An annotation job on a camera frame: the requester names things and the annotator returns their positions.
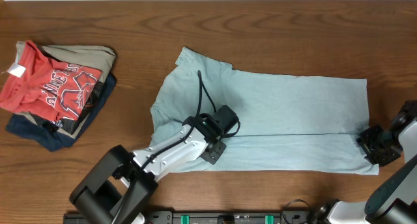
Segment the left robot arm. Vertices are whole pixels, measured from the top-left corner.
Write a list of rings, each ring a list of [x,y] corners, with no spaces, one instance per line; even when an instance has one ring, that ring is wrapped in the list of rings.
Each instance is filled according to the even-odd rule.
[[[144,223],[142,211],[159,181],[199,158],[215,164],[225,150],[222,140],[239,125],[234,113],[220,109],[188,117],[171,137],[148,148],[129,152],[121,145],[113,147],[69,200],[88,223]]]

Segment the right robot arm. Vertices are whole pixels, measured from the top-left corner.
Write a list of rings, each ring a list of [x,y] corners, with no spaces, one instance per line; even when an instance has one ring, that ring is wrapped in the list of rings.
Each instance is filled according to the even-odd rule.
[[[405,164],[366,202],[335,200],[311,218],[324,224],[416,223],[416,100],[407,100],[387,130],[374,125],[358,134],[365,159],[383,167],[404,156]]]

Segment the beige folded shirt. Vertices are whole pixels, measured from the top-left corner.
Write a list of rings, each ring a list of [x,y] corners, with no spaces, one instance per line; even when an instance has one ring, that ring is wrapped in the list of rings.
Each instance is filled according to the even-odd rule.
[[[52,57],[58,61],[63,61],[81,66],[88,66],[99,69],[102,74],[99,83],[96,84],[93,95],[85,104],[81,116],[78,120],[61,119],[59,122],[53,123],[53,127],[57,127],[57,131],[71,138],[76,138],[81,133],[81,128],[86,126],[87,118],[90,117],[93,105],[100,96],[100,88],[104,86],[116,58],[116,54],[110,48],[104,46],[58,46],[48,45],[39,46],[41,52],[48,57]]]

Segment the red printed t-shirt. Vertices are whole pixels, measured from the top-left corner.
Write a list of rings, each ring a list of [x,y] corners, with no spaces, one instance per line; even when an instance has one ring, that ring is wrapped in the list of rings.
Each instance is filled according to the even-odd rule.
[[[30,40],[1,90],[1,108],[30,112],[49,121],[78,120],[102,71],[45,56]]]

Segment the navy folded garment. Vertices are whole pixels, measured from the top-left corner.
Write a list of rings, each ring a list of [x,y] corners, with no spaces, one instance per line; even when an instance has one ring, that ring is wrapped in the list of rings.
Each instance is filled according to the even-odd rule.
[[[54,152],[62,148],[69,148],[82,136],[82,134],[99,114],[107,99],[113,92],[117,84],[117,79],[113,74],[109,74],[104,84],[105,88],[101,99],[99,99],[98,103],[93,107],[93,110],[85,119],[84,124],[80,125],[81,129],[75,138],[59,133],[58,131],[51,132],[43,126],[37,126],[32,123],[26,117],[16,114],[11,116],[5,130],[24,139],[34,140],[50,152]]]

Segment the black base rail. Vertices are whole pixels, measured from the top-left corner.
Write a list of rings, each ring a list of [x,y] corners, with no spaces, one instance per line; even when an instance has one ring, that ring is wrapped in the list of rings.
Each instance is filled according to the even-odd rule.
[[[144,224],[303,224],[322,223],[328,206],[317,210],[297,210],[286,206],[280,212],[172,212],[169,210],[140,215],[135,223]]]

